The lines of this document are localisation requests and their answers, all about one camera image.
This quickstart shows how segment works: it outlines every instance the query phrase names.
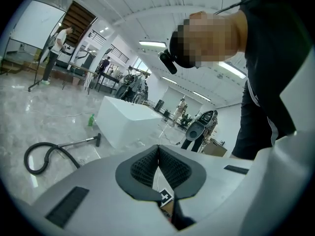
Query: whiteboard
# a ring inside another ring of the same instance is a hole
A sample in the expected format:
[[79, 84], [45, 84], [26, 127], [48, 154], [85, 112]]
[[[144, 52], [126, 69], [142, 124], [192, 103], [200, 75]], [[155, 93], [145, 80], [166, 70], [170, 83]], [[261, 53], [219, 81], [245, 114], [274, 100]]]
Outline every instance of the whiteboard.
[[168, 87], [162, 97], [162, 101], [164, 101], [162, 108], [167, 109], [171, 114], [174, 114], [183, 97], [183, 93]]
[[16, 24], [11, 39], [43, 49], [50, 32], [63, 15], [64, 11], [33, 0]]

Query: black hose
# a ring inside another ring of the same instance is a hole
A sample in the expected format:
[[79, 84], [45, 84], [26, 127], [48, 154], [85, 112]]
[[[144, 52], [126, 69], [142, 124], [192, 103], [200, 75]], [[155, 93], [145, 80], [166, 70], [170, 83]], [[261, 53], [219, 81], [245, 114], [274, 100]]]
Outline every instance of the black hose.
[[[39, 170], [32, 170], [29, 166], [29, 156], [30, 156], [30, 153], [36, 149], [37, 147], [40, 147], [40, 146], [50, 146], [51, 148], [46, 152], [46, 155], [45, 155], [45, 158], [44, 158], [44, 165], [43, 167], [41, 167]], [[37, 143], [37, 144], [34, 144], [32, 146], [30, 146], [25, 154], [24, 154], [24, 165], [26, 167], [26, 169], [28, 170], [29, 173], [33, 174], [33, 175], [39, 175], [39, 174], [42, 174], [47, 166], [48, 166], [48, 163], [49, 163], [49, 155], [50, 153], [55, 150], [55, 149], [59, 149], [61, 152], [63, 152], [67, 157], [69, 157], [69, 159], [73, 162], [73, 164], [75, 165], [75, 167], [77, 167], [77, 169], [80, 168], [80, 164], [78, 164], [78, 162], [72, 157], [72, 155], [66, 151], [64, 148], [62, 147], [58, 147], [58, 145], [56, 144], [52, 144], [52, 143]]]

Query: marble floor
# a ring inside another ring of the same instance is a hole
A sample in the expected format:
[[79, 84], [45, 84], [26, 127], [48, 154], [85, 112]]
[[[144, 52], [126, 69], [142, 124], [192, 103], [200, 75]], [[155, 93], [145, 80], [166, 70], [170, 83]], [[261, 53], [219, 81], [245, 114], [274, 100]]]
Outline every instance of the marble floor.
[[[9, 193], [29, 204], [76, 168], [67, 157], [53, 152], [47, 171], [33, 176], [24, 166], [25, 151], [39, 142], [61, 144], [100, 133], [96, 124], [88, 127], [88, 120], [91, 114], [98, 113], [102, 99], [107, 95], [95, 90], [88, 95], [82, 86], [71, 84], [62, 90], [62, 81], [54, 79], [49, 86], [39, 84], [28, 92], [33, 76], [24, 71], [0, 76], [0, 175]], [[93, 141], [65, 149], [84, 165], [144, 146], [182, 144], [184, 137], [184, 131], [162, 120], [150, 135], [139, 137], [120, 150], [111, 147], [104, 137], [100, 147]], [[29, 160], [31, 168], [42, 166], [47, 149], [41, 147], [33, 151]]]

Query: white sleeve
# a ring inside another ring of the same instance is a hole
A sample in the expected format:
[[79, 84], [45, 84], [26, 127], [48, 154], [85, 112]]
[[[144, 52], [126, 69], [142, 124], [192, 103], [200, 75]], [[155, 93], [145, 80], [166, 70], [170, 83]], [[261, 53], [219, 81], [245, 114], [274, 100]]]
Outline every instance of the white sleeve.
[[62, 40], [63, 37], [64, 37], [64, 35], [65, 35], [65, 31], [62, 30], [61, 32], [59, 32], [58, 35], [57, 35], [57, 37], [56, 37], [56, 41], [57, 41], [57, 39]]

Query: window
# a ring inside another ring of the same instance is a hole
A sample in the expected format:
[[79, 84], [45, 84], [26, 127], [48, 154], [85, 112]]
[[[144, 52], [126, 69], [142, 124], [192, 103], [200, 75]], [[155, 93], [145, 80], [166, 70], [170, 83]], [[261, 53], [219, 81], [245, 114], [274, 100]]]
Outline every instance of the window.
[[142, 62], [142, 60], [140, 58], [137, 58], [136, 62], [133, 65], [134, 68], [137, 68], [141, 71], [144, 72], [148, 72], [151, 73], [151, 71], [149, 70], [149, 68], [145, 65], [145, 63]]
[[136, 62], [134, 63], [133, 67], [138, 68], [139, 64], [142, 62], [140, 58], [137, 58]]

